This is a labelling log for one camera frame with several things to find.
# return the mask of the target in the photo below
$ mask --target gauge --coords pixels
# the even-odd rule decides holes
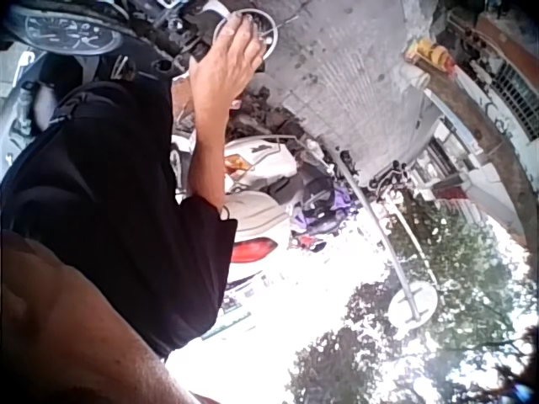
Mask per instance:
[[[63,55],[101,55],[120,46],[121,33],[98,20],[12,6],[6,27],[35,48]]]

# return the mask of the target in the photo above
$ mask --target man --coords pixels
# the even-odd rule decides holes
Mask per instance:
[[[6,330],[24,334],[6,338],[3,351],[37,396],[51,393],[45,385],[94,388],[100,378],[101,391],[109,391],[108,382],[128,391],[154,371],[162,389],[145,394],[176,391],[147,346],[165,358],[216,320],[237,225],[220,217],[224,133],[230,105],[264,52],[252,20],[234,14],[208,55],[191,62],[197,144],[192,196],[181,206],[168,160],[177,88],[171,103],[154,82],[95,82],[75,90],[8,172],[2,228],[52,251],[20,240],[12,242],[15,252],[3,250],[3,260],[11,257],[3,265],[11,314],[3,318],[15,319]],[[190,402],[182,400],[126,402]]]

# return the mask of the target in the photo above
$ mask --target red tail light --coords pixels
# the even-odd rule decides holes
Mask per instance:
[[[267,237],[234,243],[233,263],[254,263],[265,258],[277,248],[277,243]]]

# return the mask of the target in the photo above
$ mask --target tail light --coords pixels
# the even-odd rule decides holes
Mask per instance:
[[[225,157],[225,169],[228,175],[233,175],[236,171],[248,171],[251,164],[239,154],[232,154]]]
[[[234,243],[232,263],[254,263],[265,258],[277,248],[277,243],[267,237]]]

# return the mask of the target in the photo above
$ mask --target black shirt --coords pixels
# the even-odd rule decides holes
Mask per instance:
[[[2,228],[80,270],[162,357],[214,324],[237,227],[176,203],[170,111],[153,82],[79,88],[2,183]]]

